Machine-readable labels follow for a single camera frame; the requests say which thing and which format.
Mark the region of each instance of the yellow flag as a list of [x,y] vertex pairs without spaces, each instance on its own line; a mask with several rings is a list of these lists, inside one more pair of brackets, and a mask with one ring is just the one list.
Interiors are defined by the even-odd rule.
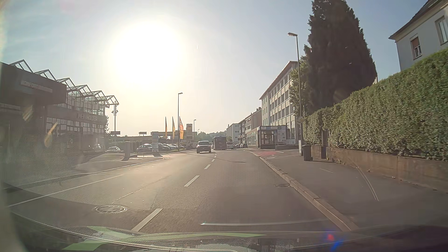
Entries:
[[172,118],[172,139],[174,139],[174,132],[176,131],[176,127],[174,126],[174,117]]

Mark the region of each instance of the flag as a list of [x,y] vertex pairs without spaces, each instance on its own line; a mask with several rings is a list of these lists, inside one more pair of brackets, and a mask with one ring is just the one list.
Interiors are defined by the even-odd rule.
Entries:
[[172,118],[172,139],[174,139],[174,132],[176,131],[176,127],[174,126],[174,117]]
[[165,139],[167,139],[167,134],[168,134],[167,117],[165,117]]
[[179,117],[179,134],[181,134],[181,139],[184,139],[184,126],[182,125],[181,117]]

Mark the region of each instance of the sidewalk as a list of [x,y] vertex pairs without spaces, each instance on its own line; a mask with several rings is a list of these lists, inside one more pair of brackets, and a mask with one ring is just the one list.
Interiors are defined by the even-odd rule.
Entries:
[[256,152],[325,200],[358,227],[448,226],[448,194],[326,160],[303,161],[297,150]]

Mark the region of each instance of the bus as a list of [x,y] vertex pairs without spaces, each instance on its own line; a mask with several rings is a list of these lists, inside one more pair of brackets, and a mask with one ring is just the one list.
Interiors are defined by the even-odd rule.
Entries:
[[227,138],[225,136],[216,136],[213,138],[214,150],[227,150]]

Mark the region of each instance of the sky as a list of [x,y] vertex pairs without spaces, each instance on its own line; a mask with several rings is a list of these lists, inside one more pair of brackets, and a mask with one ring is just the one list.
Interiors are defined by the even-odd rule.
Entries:
[[[400,71],[388,37],[426,0],[347,0],[379,79]],[[14,0],[2,15],[1,61],[115,95],[121,135],[168,130],[177,117],[223,131],[257,107],[309,34],[311,0]],[[114,130],[112,109],[109,128]]]

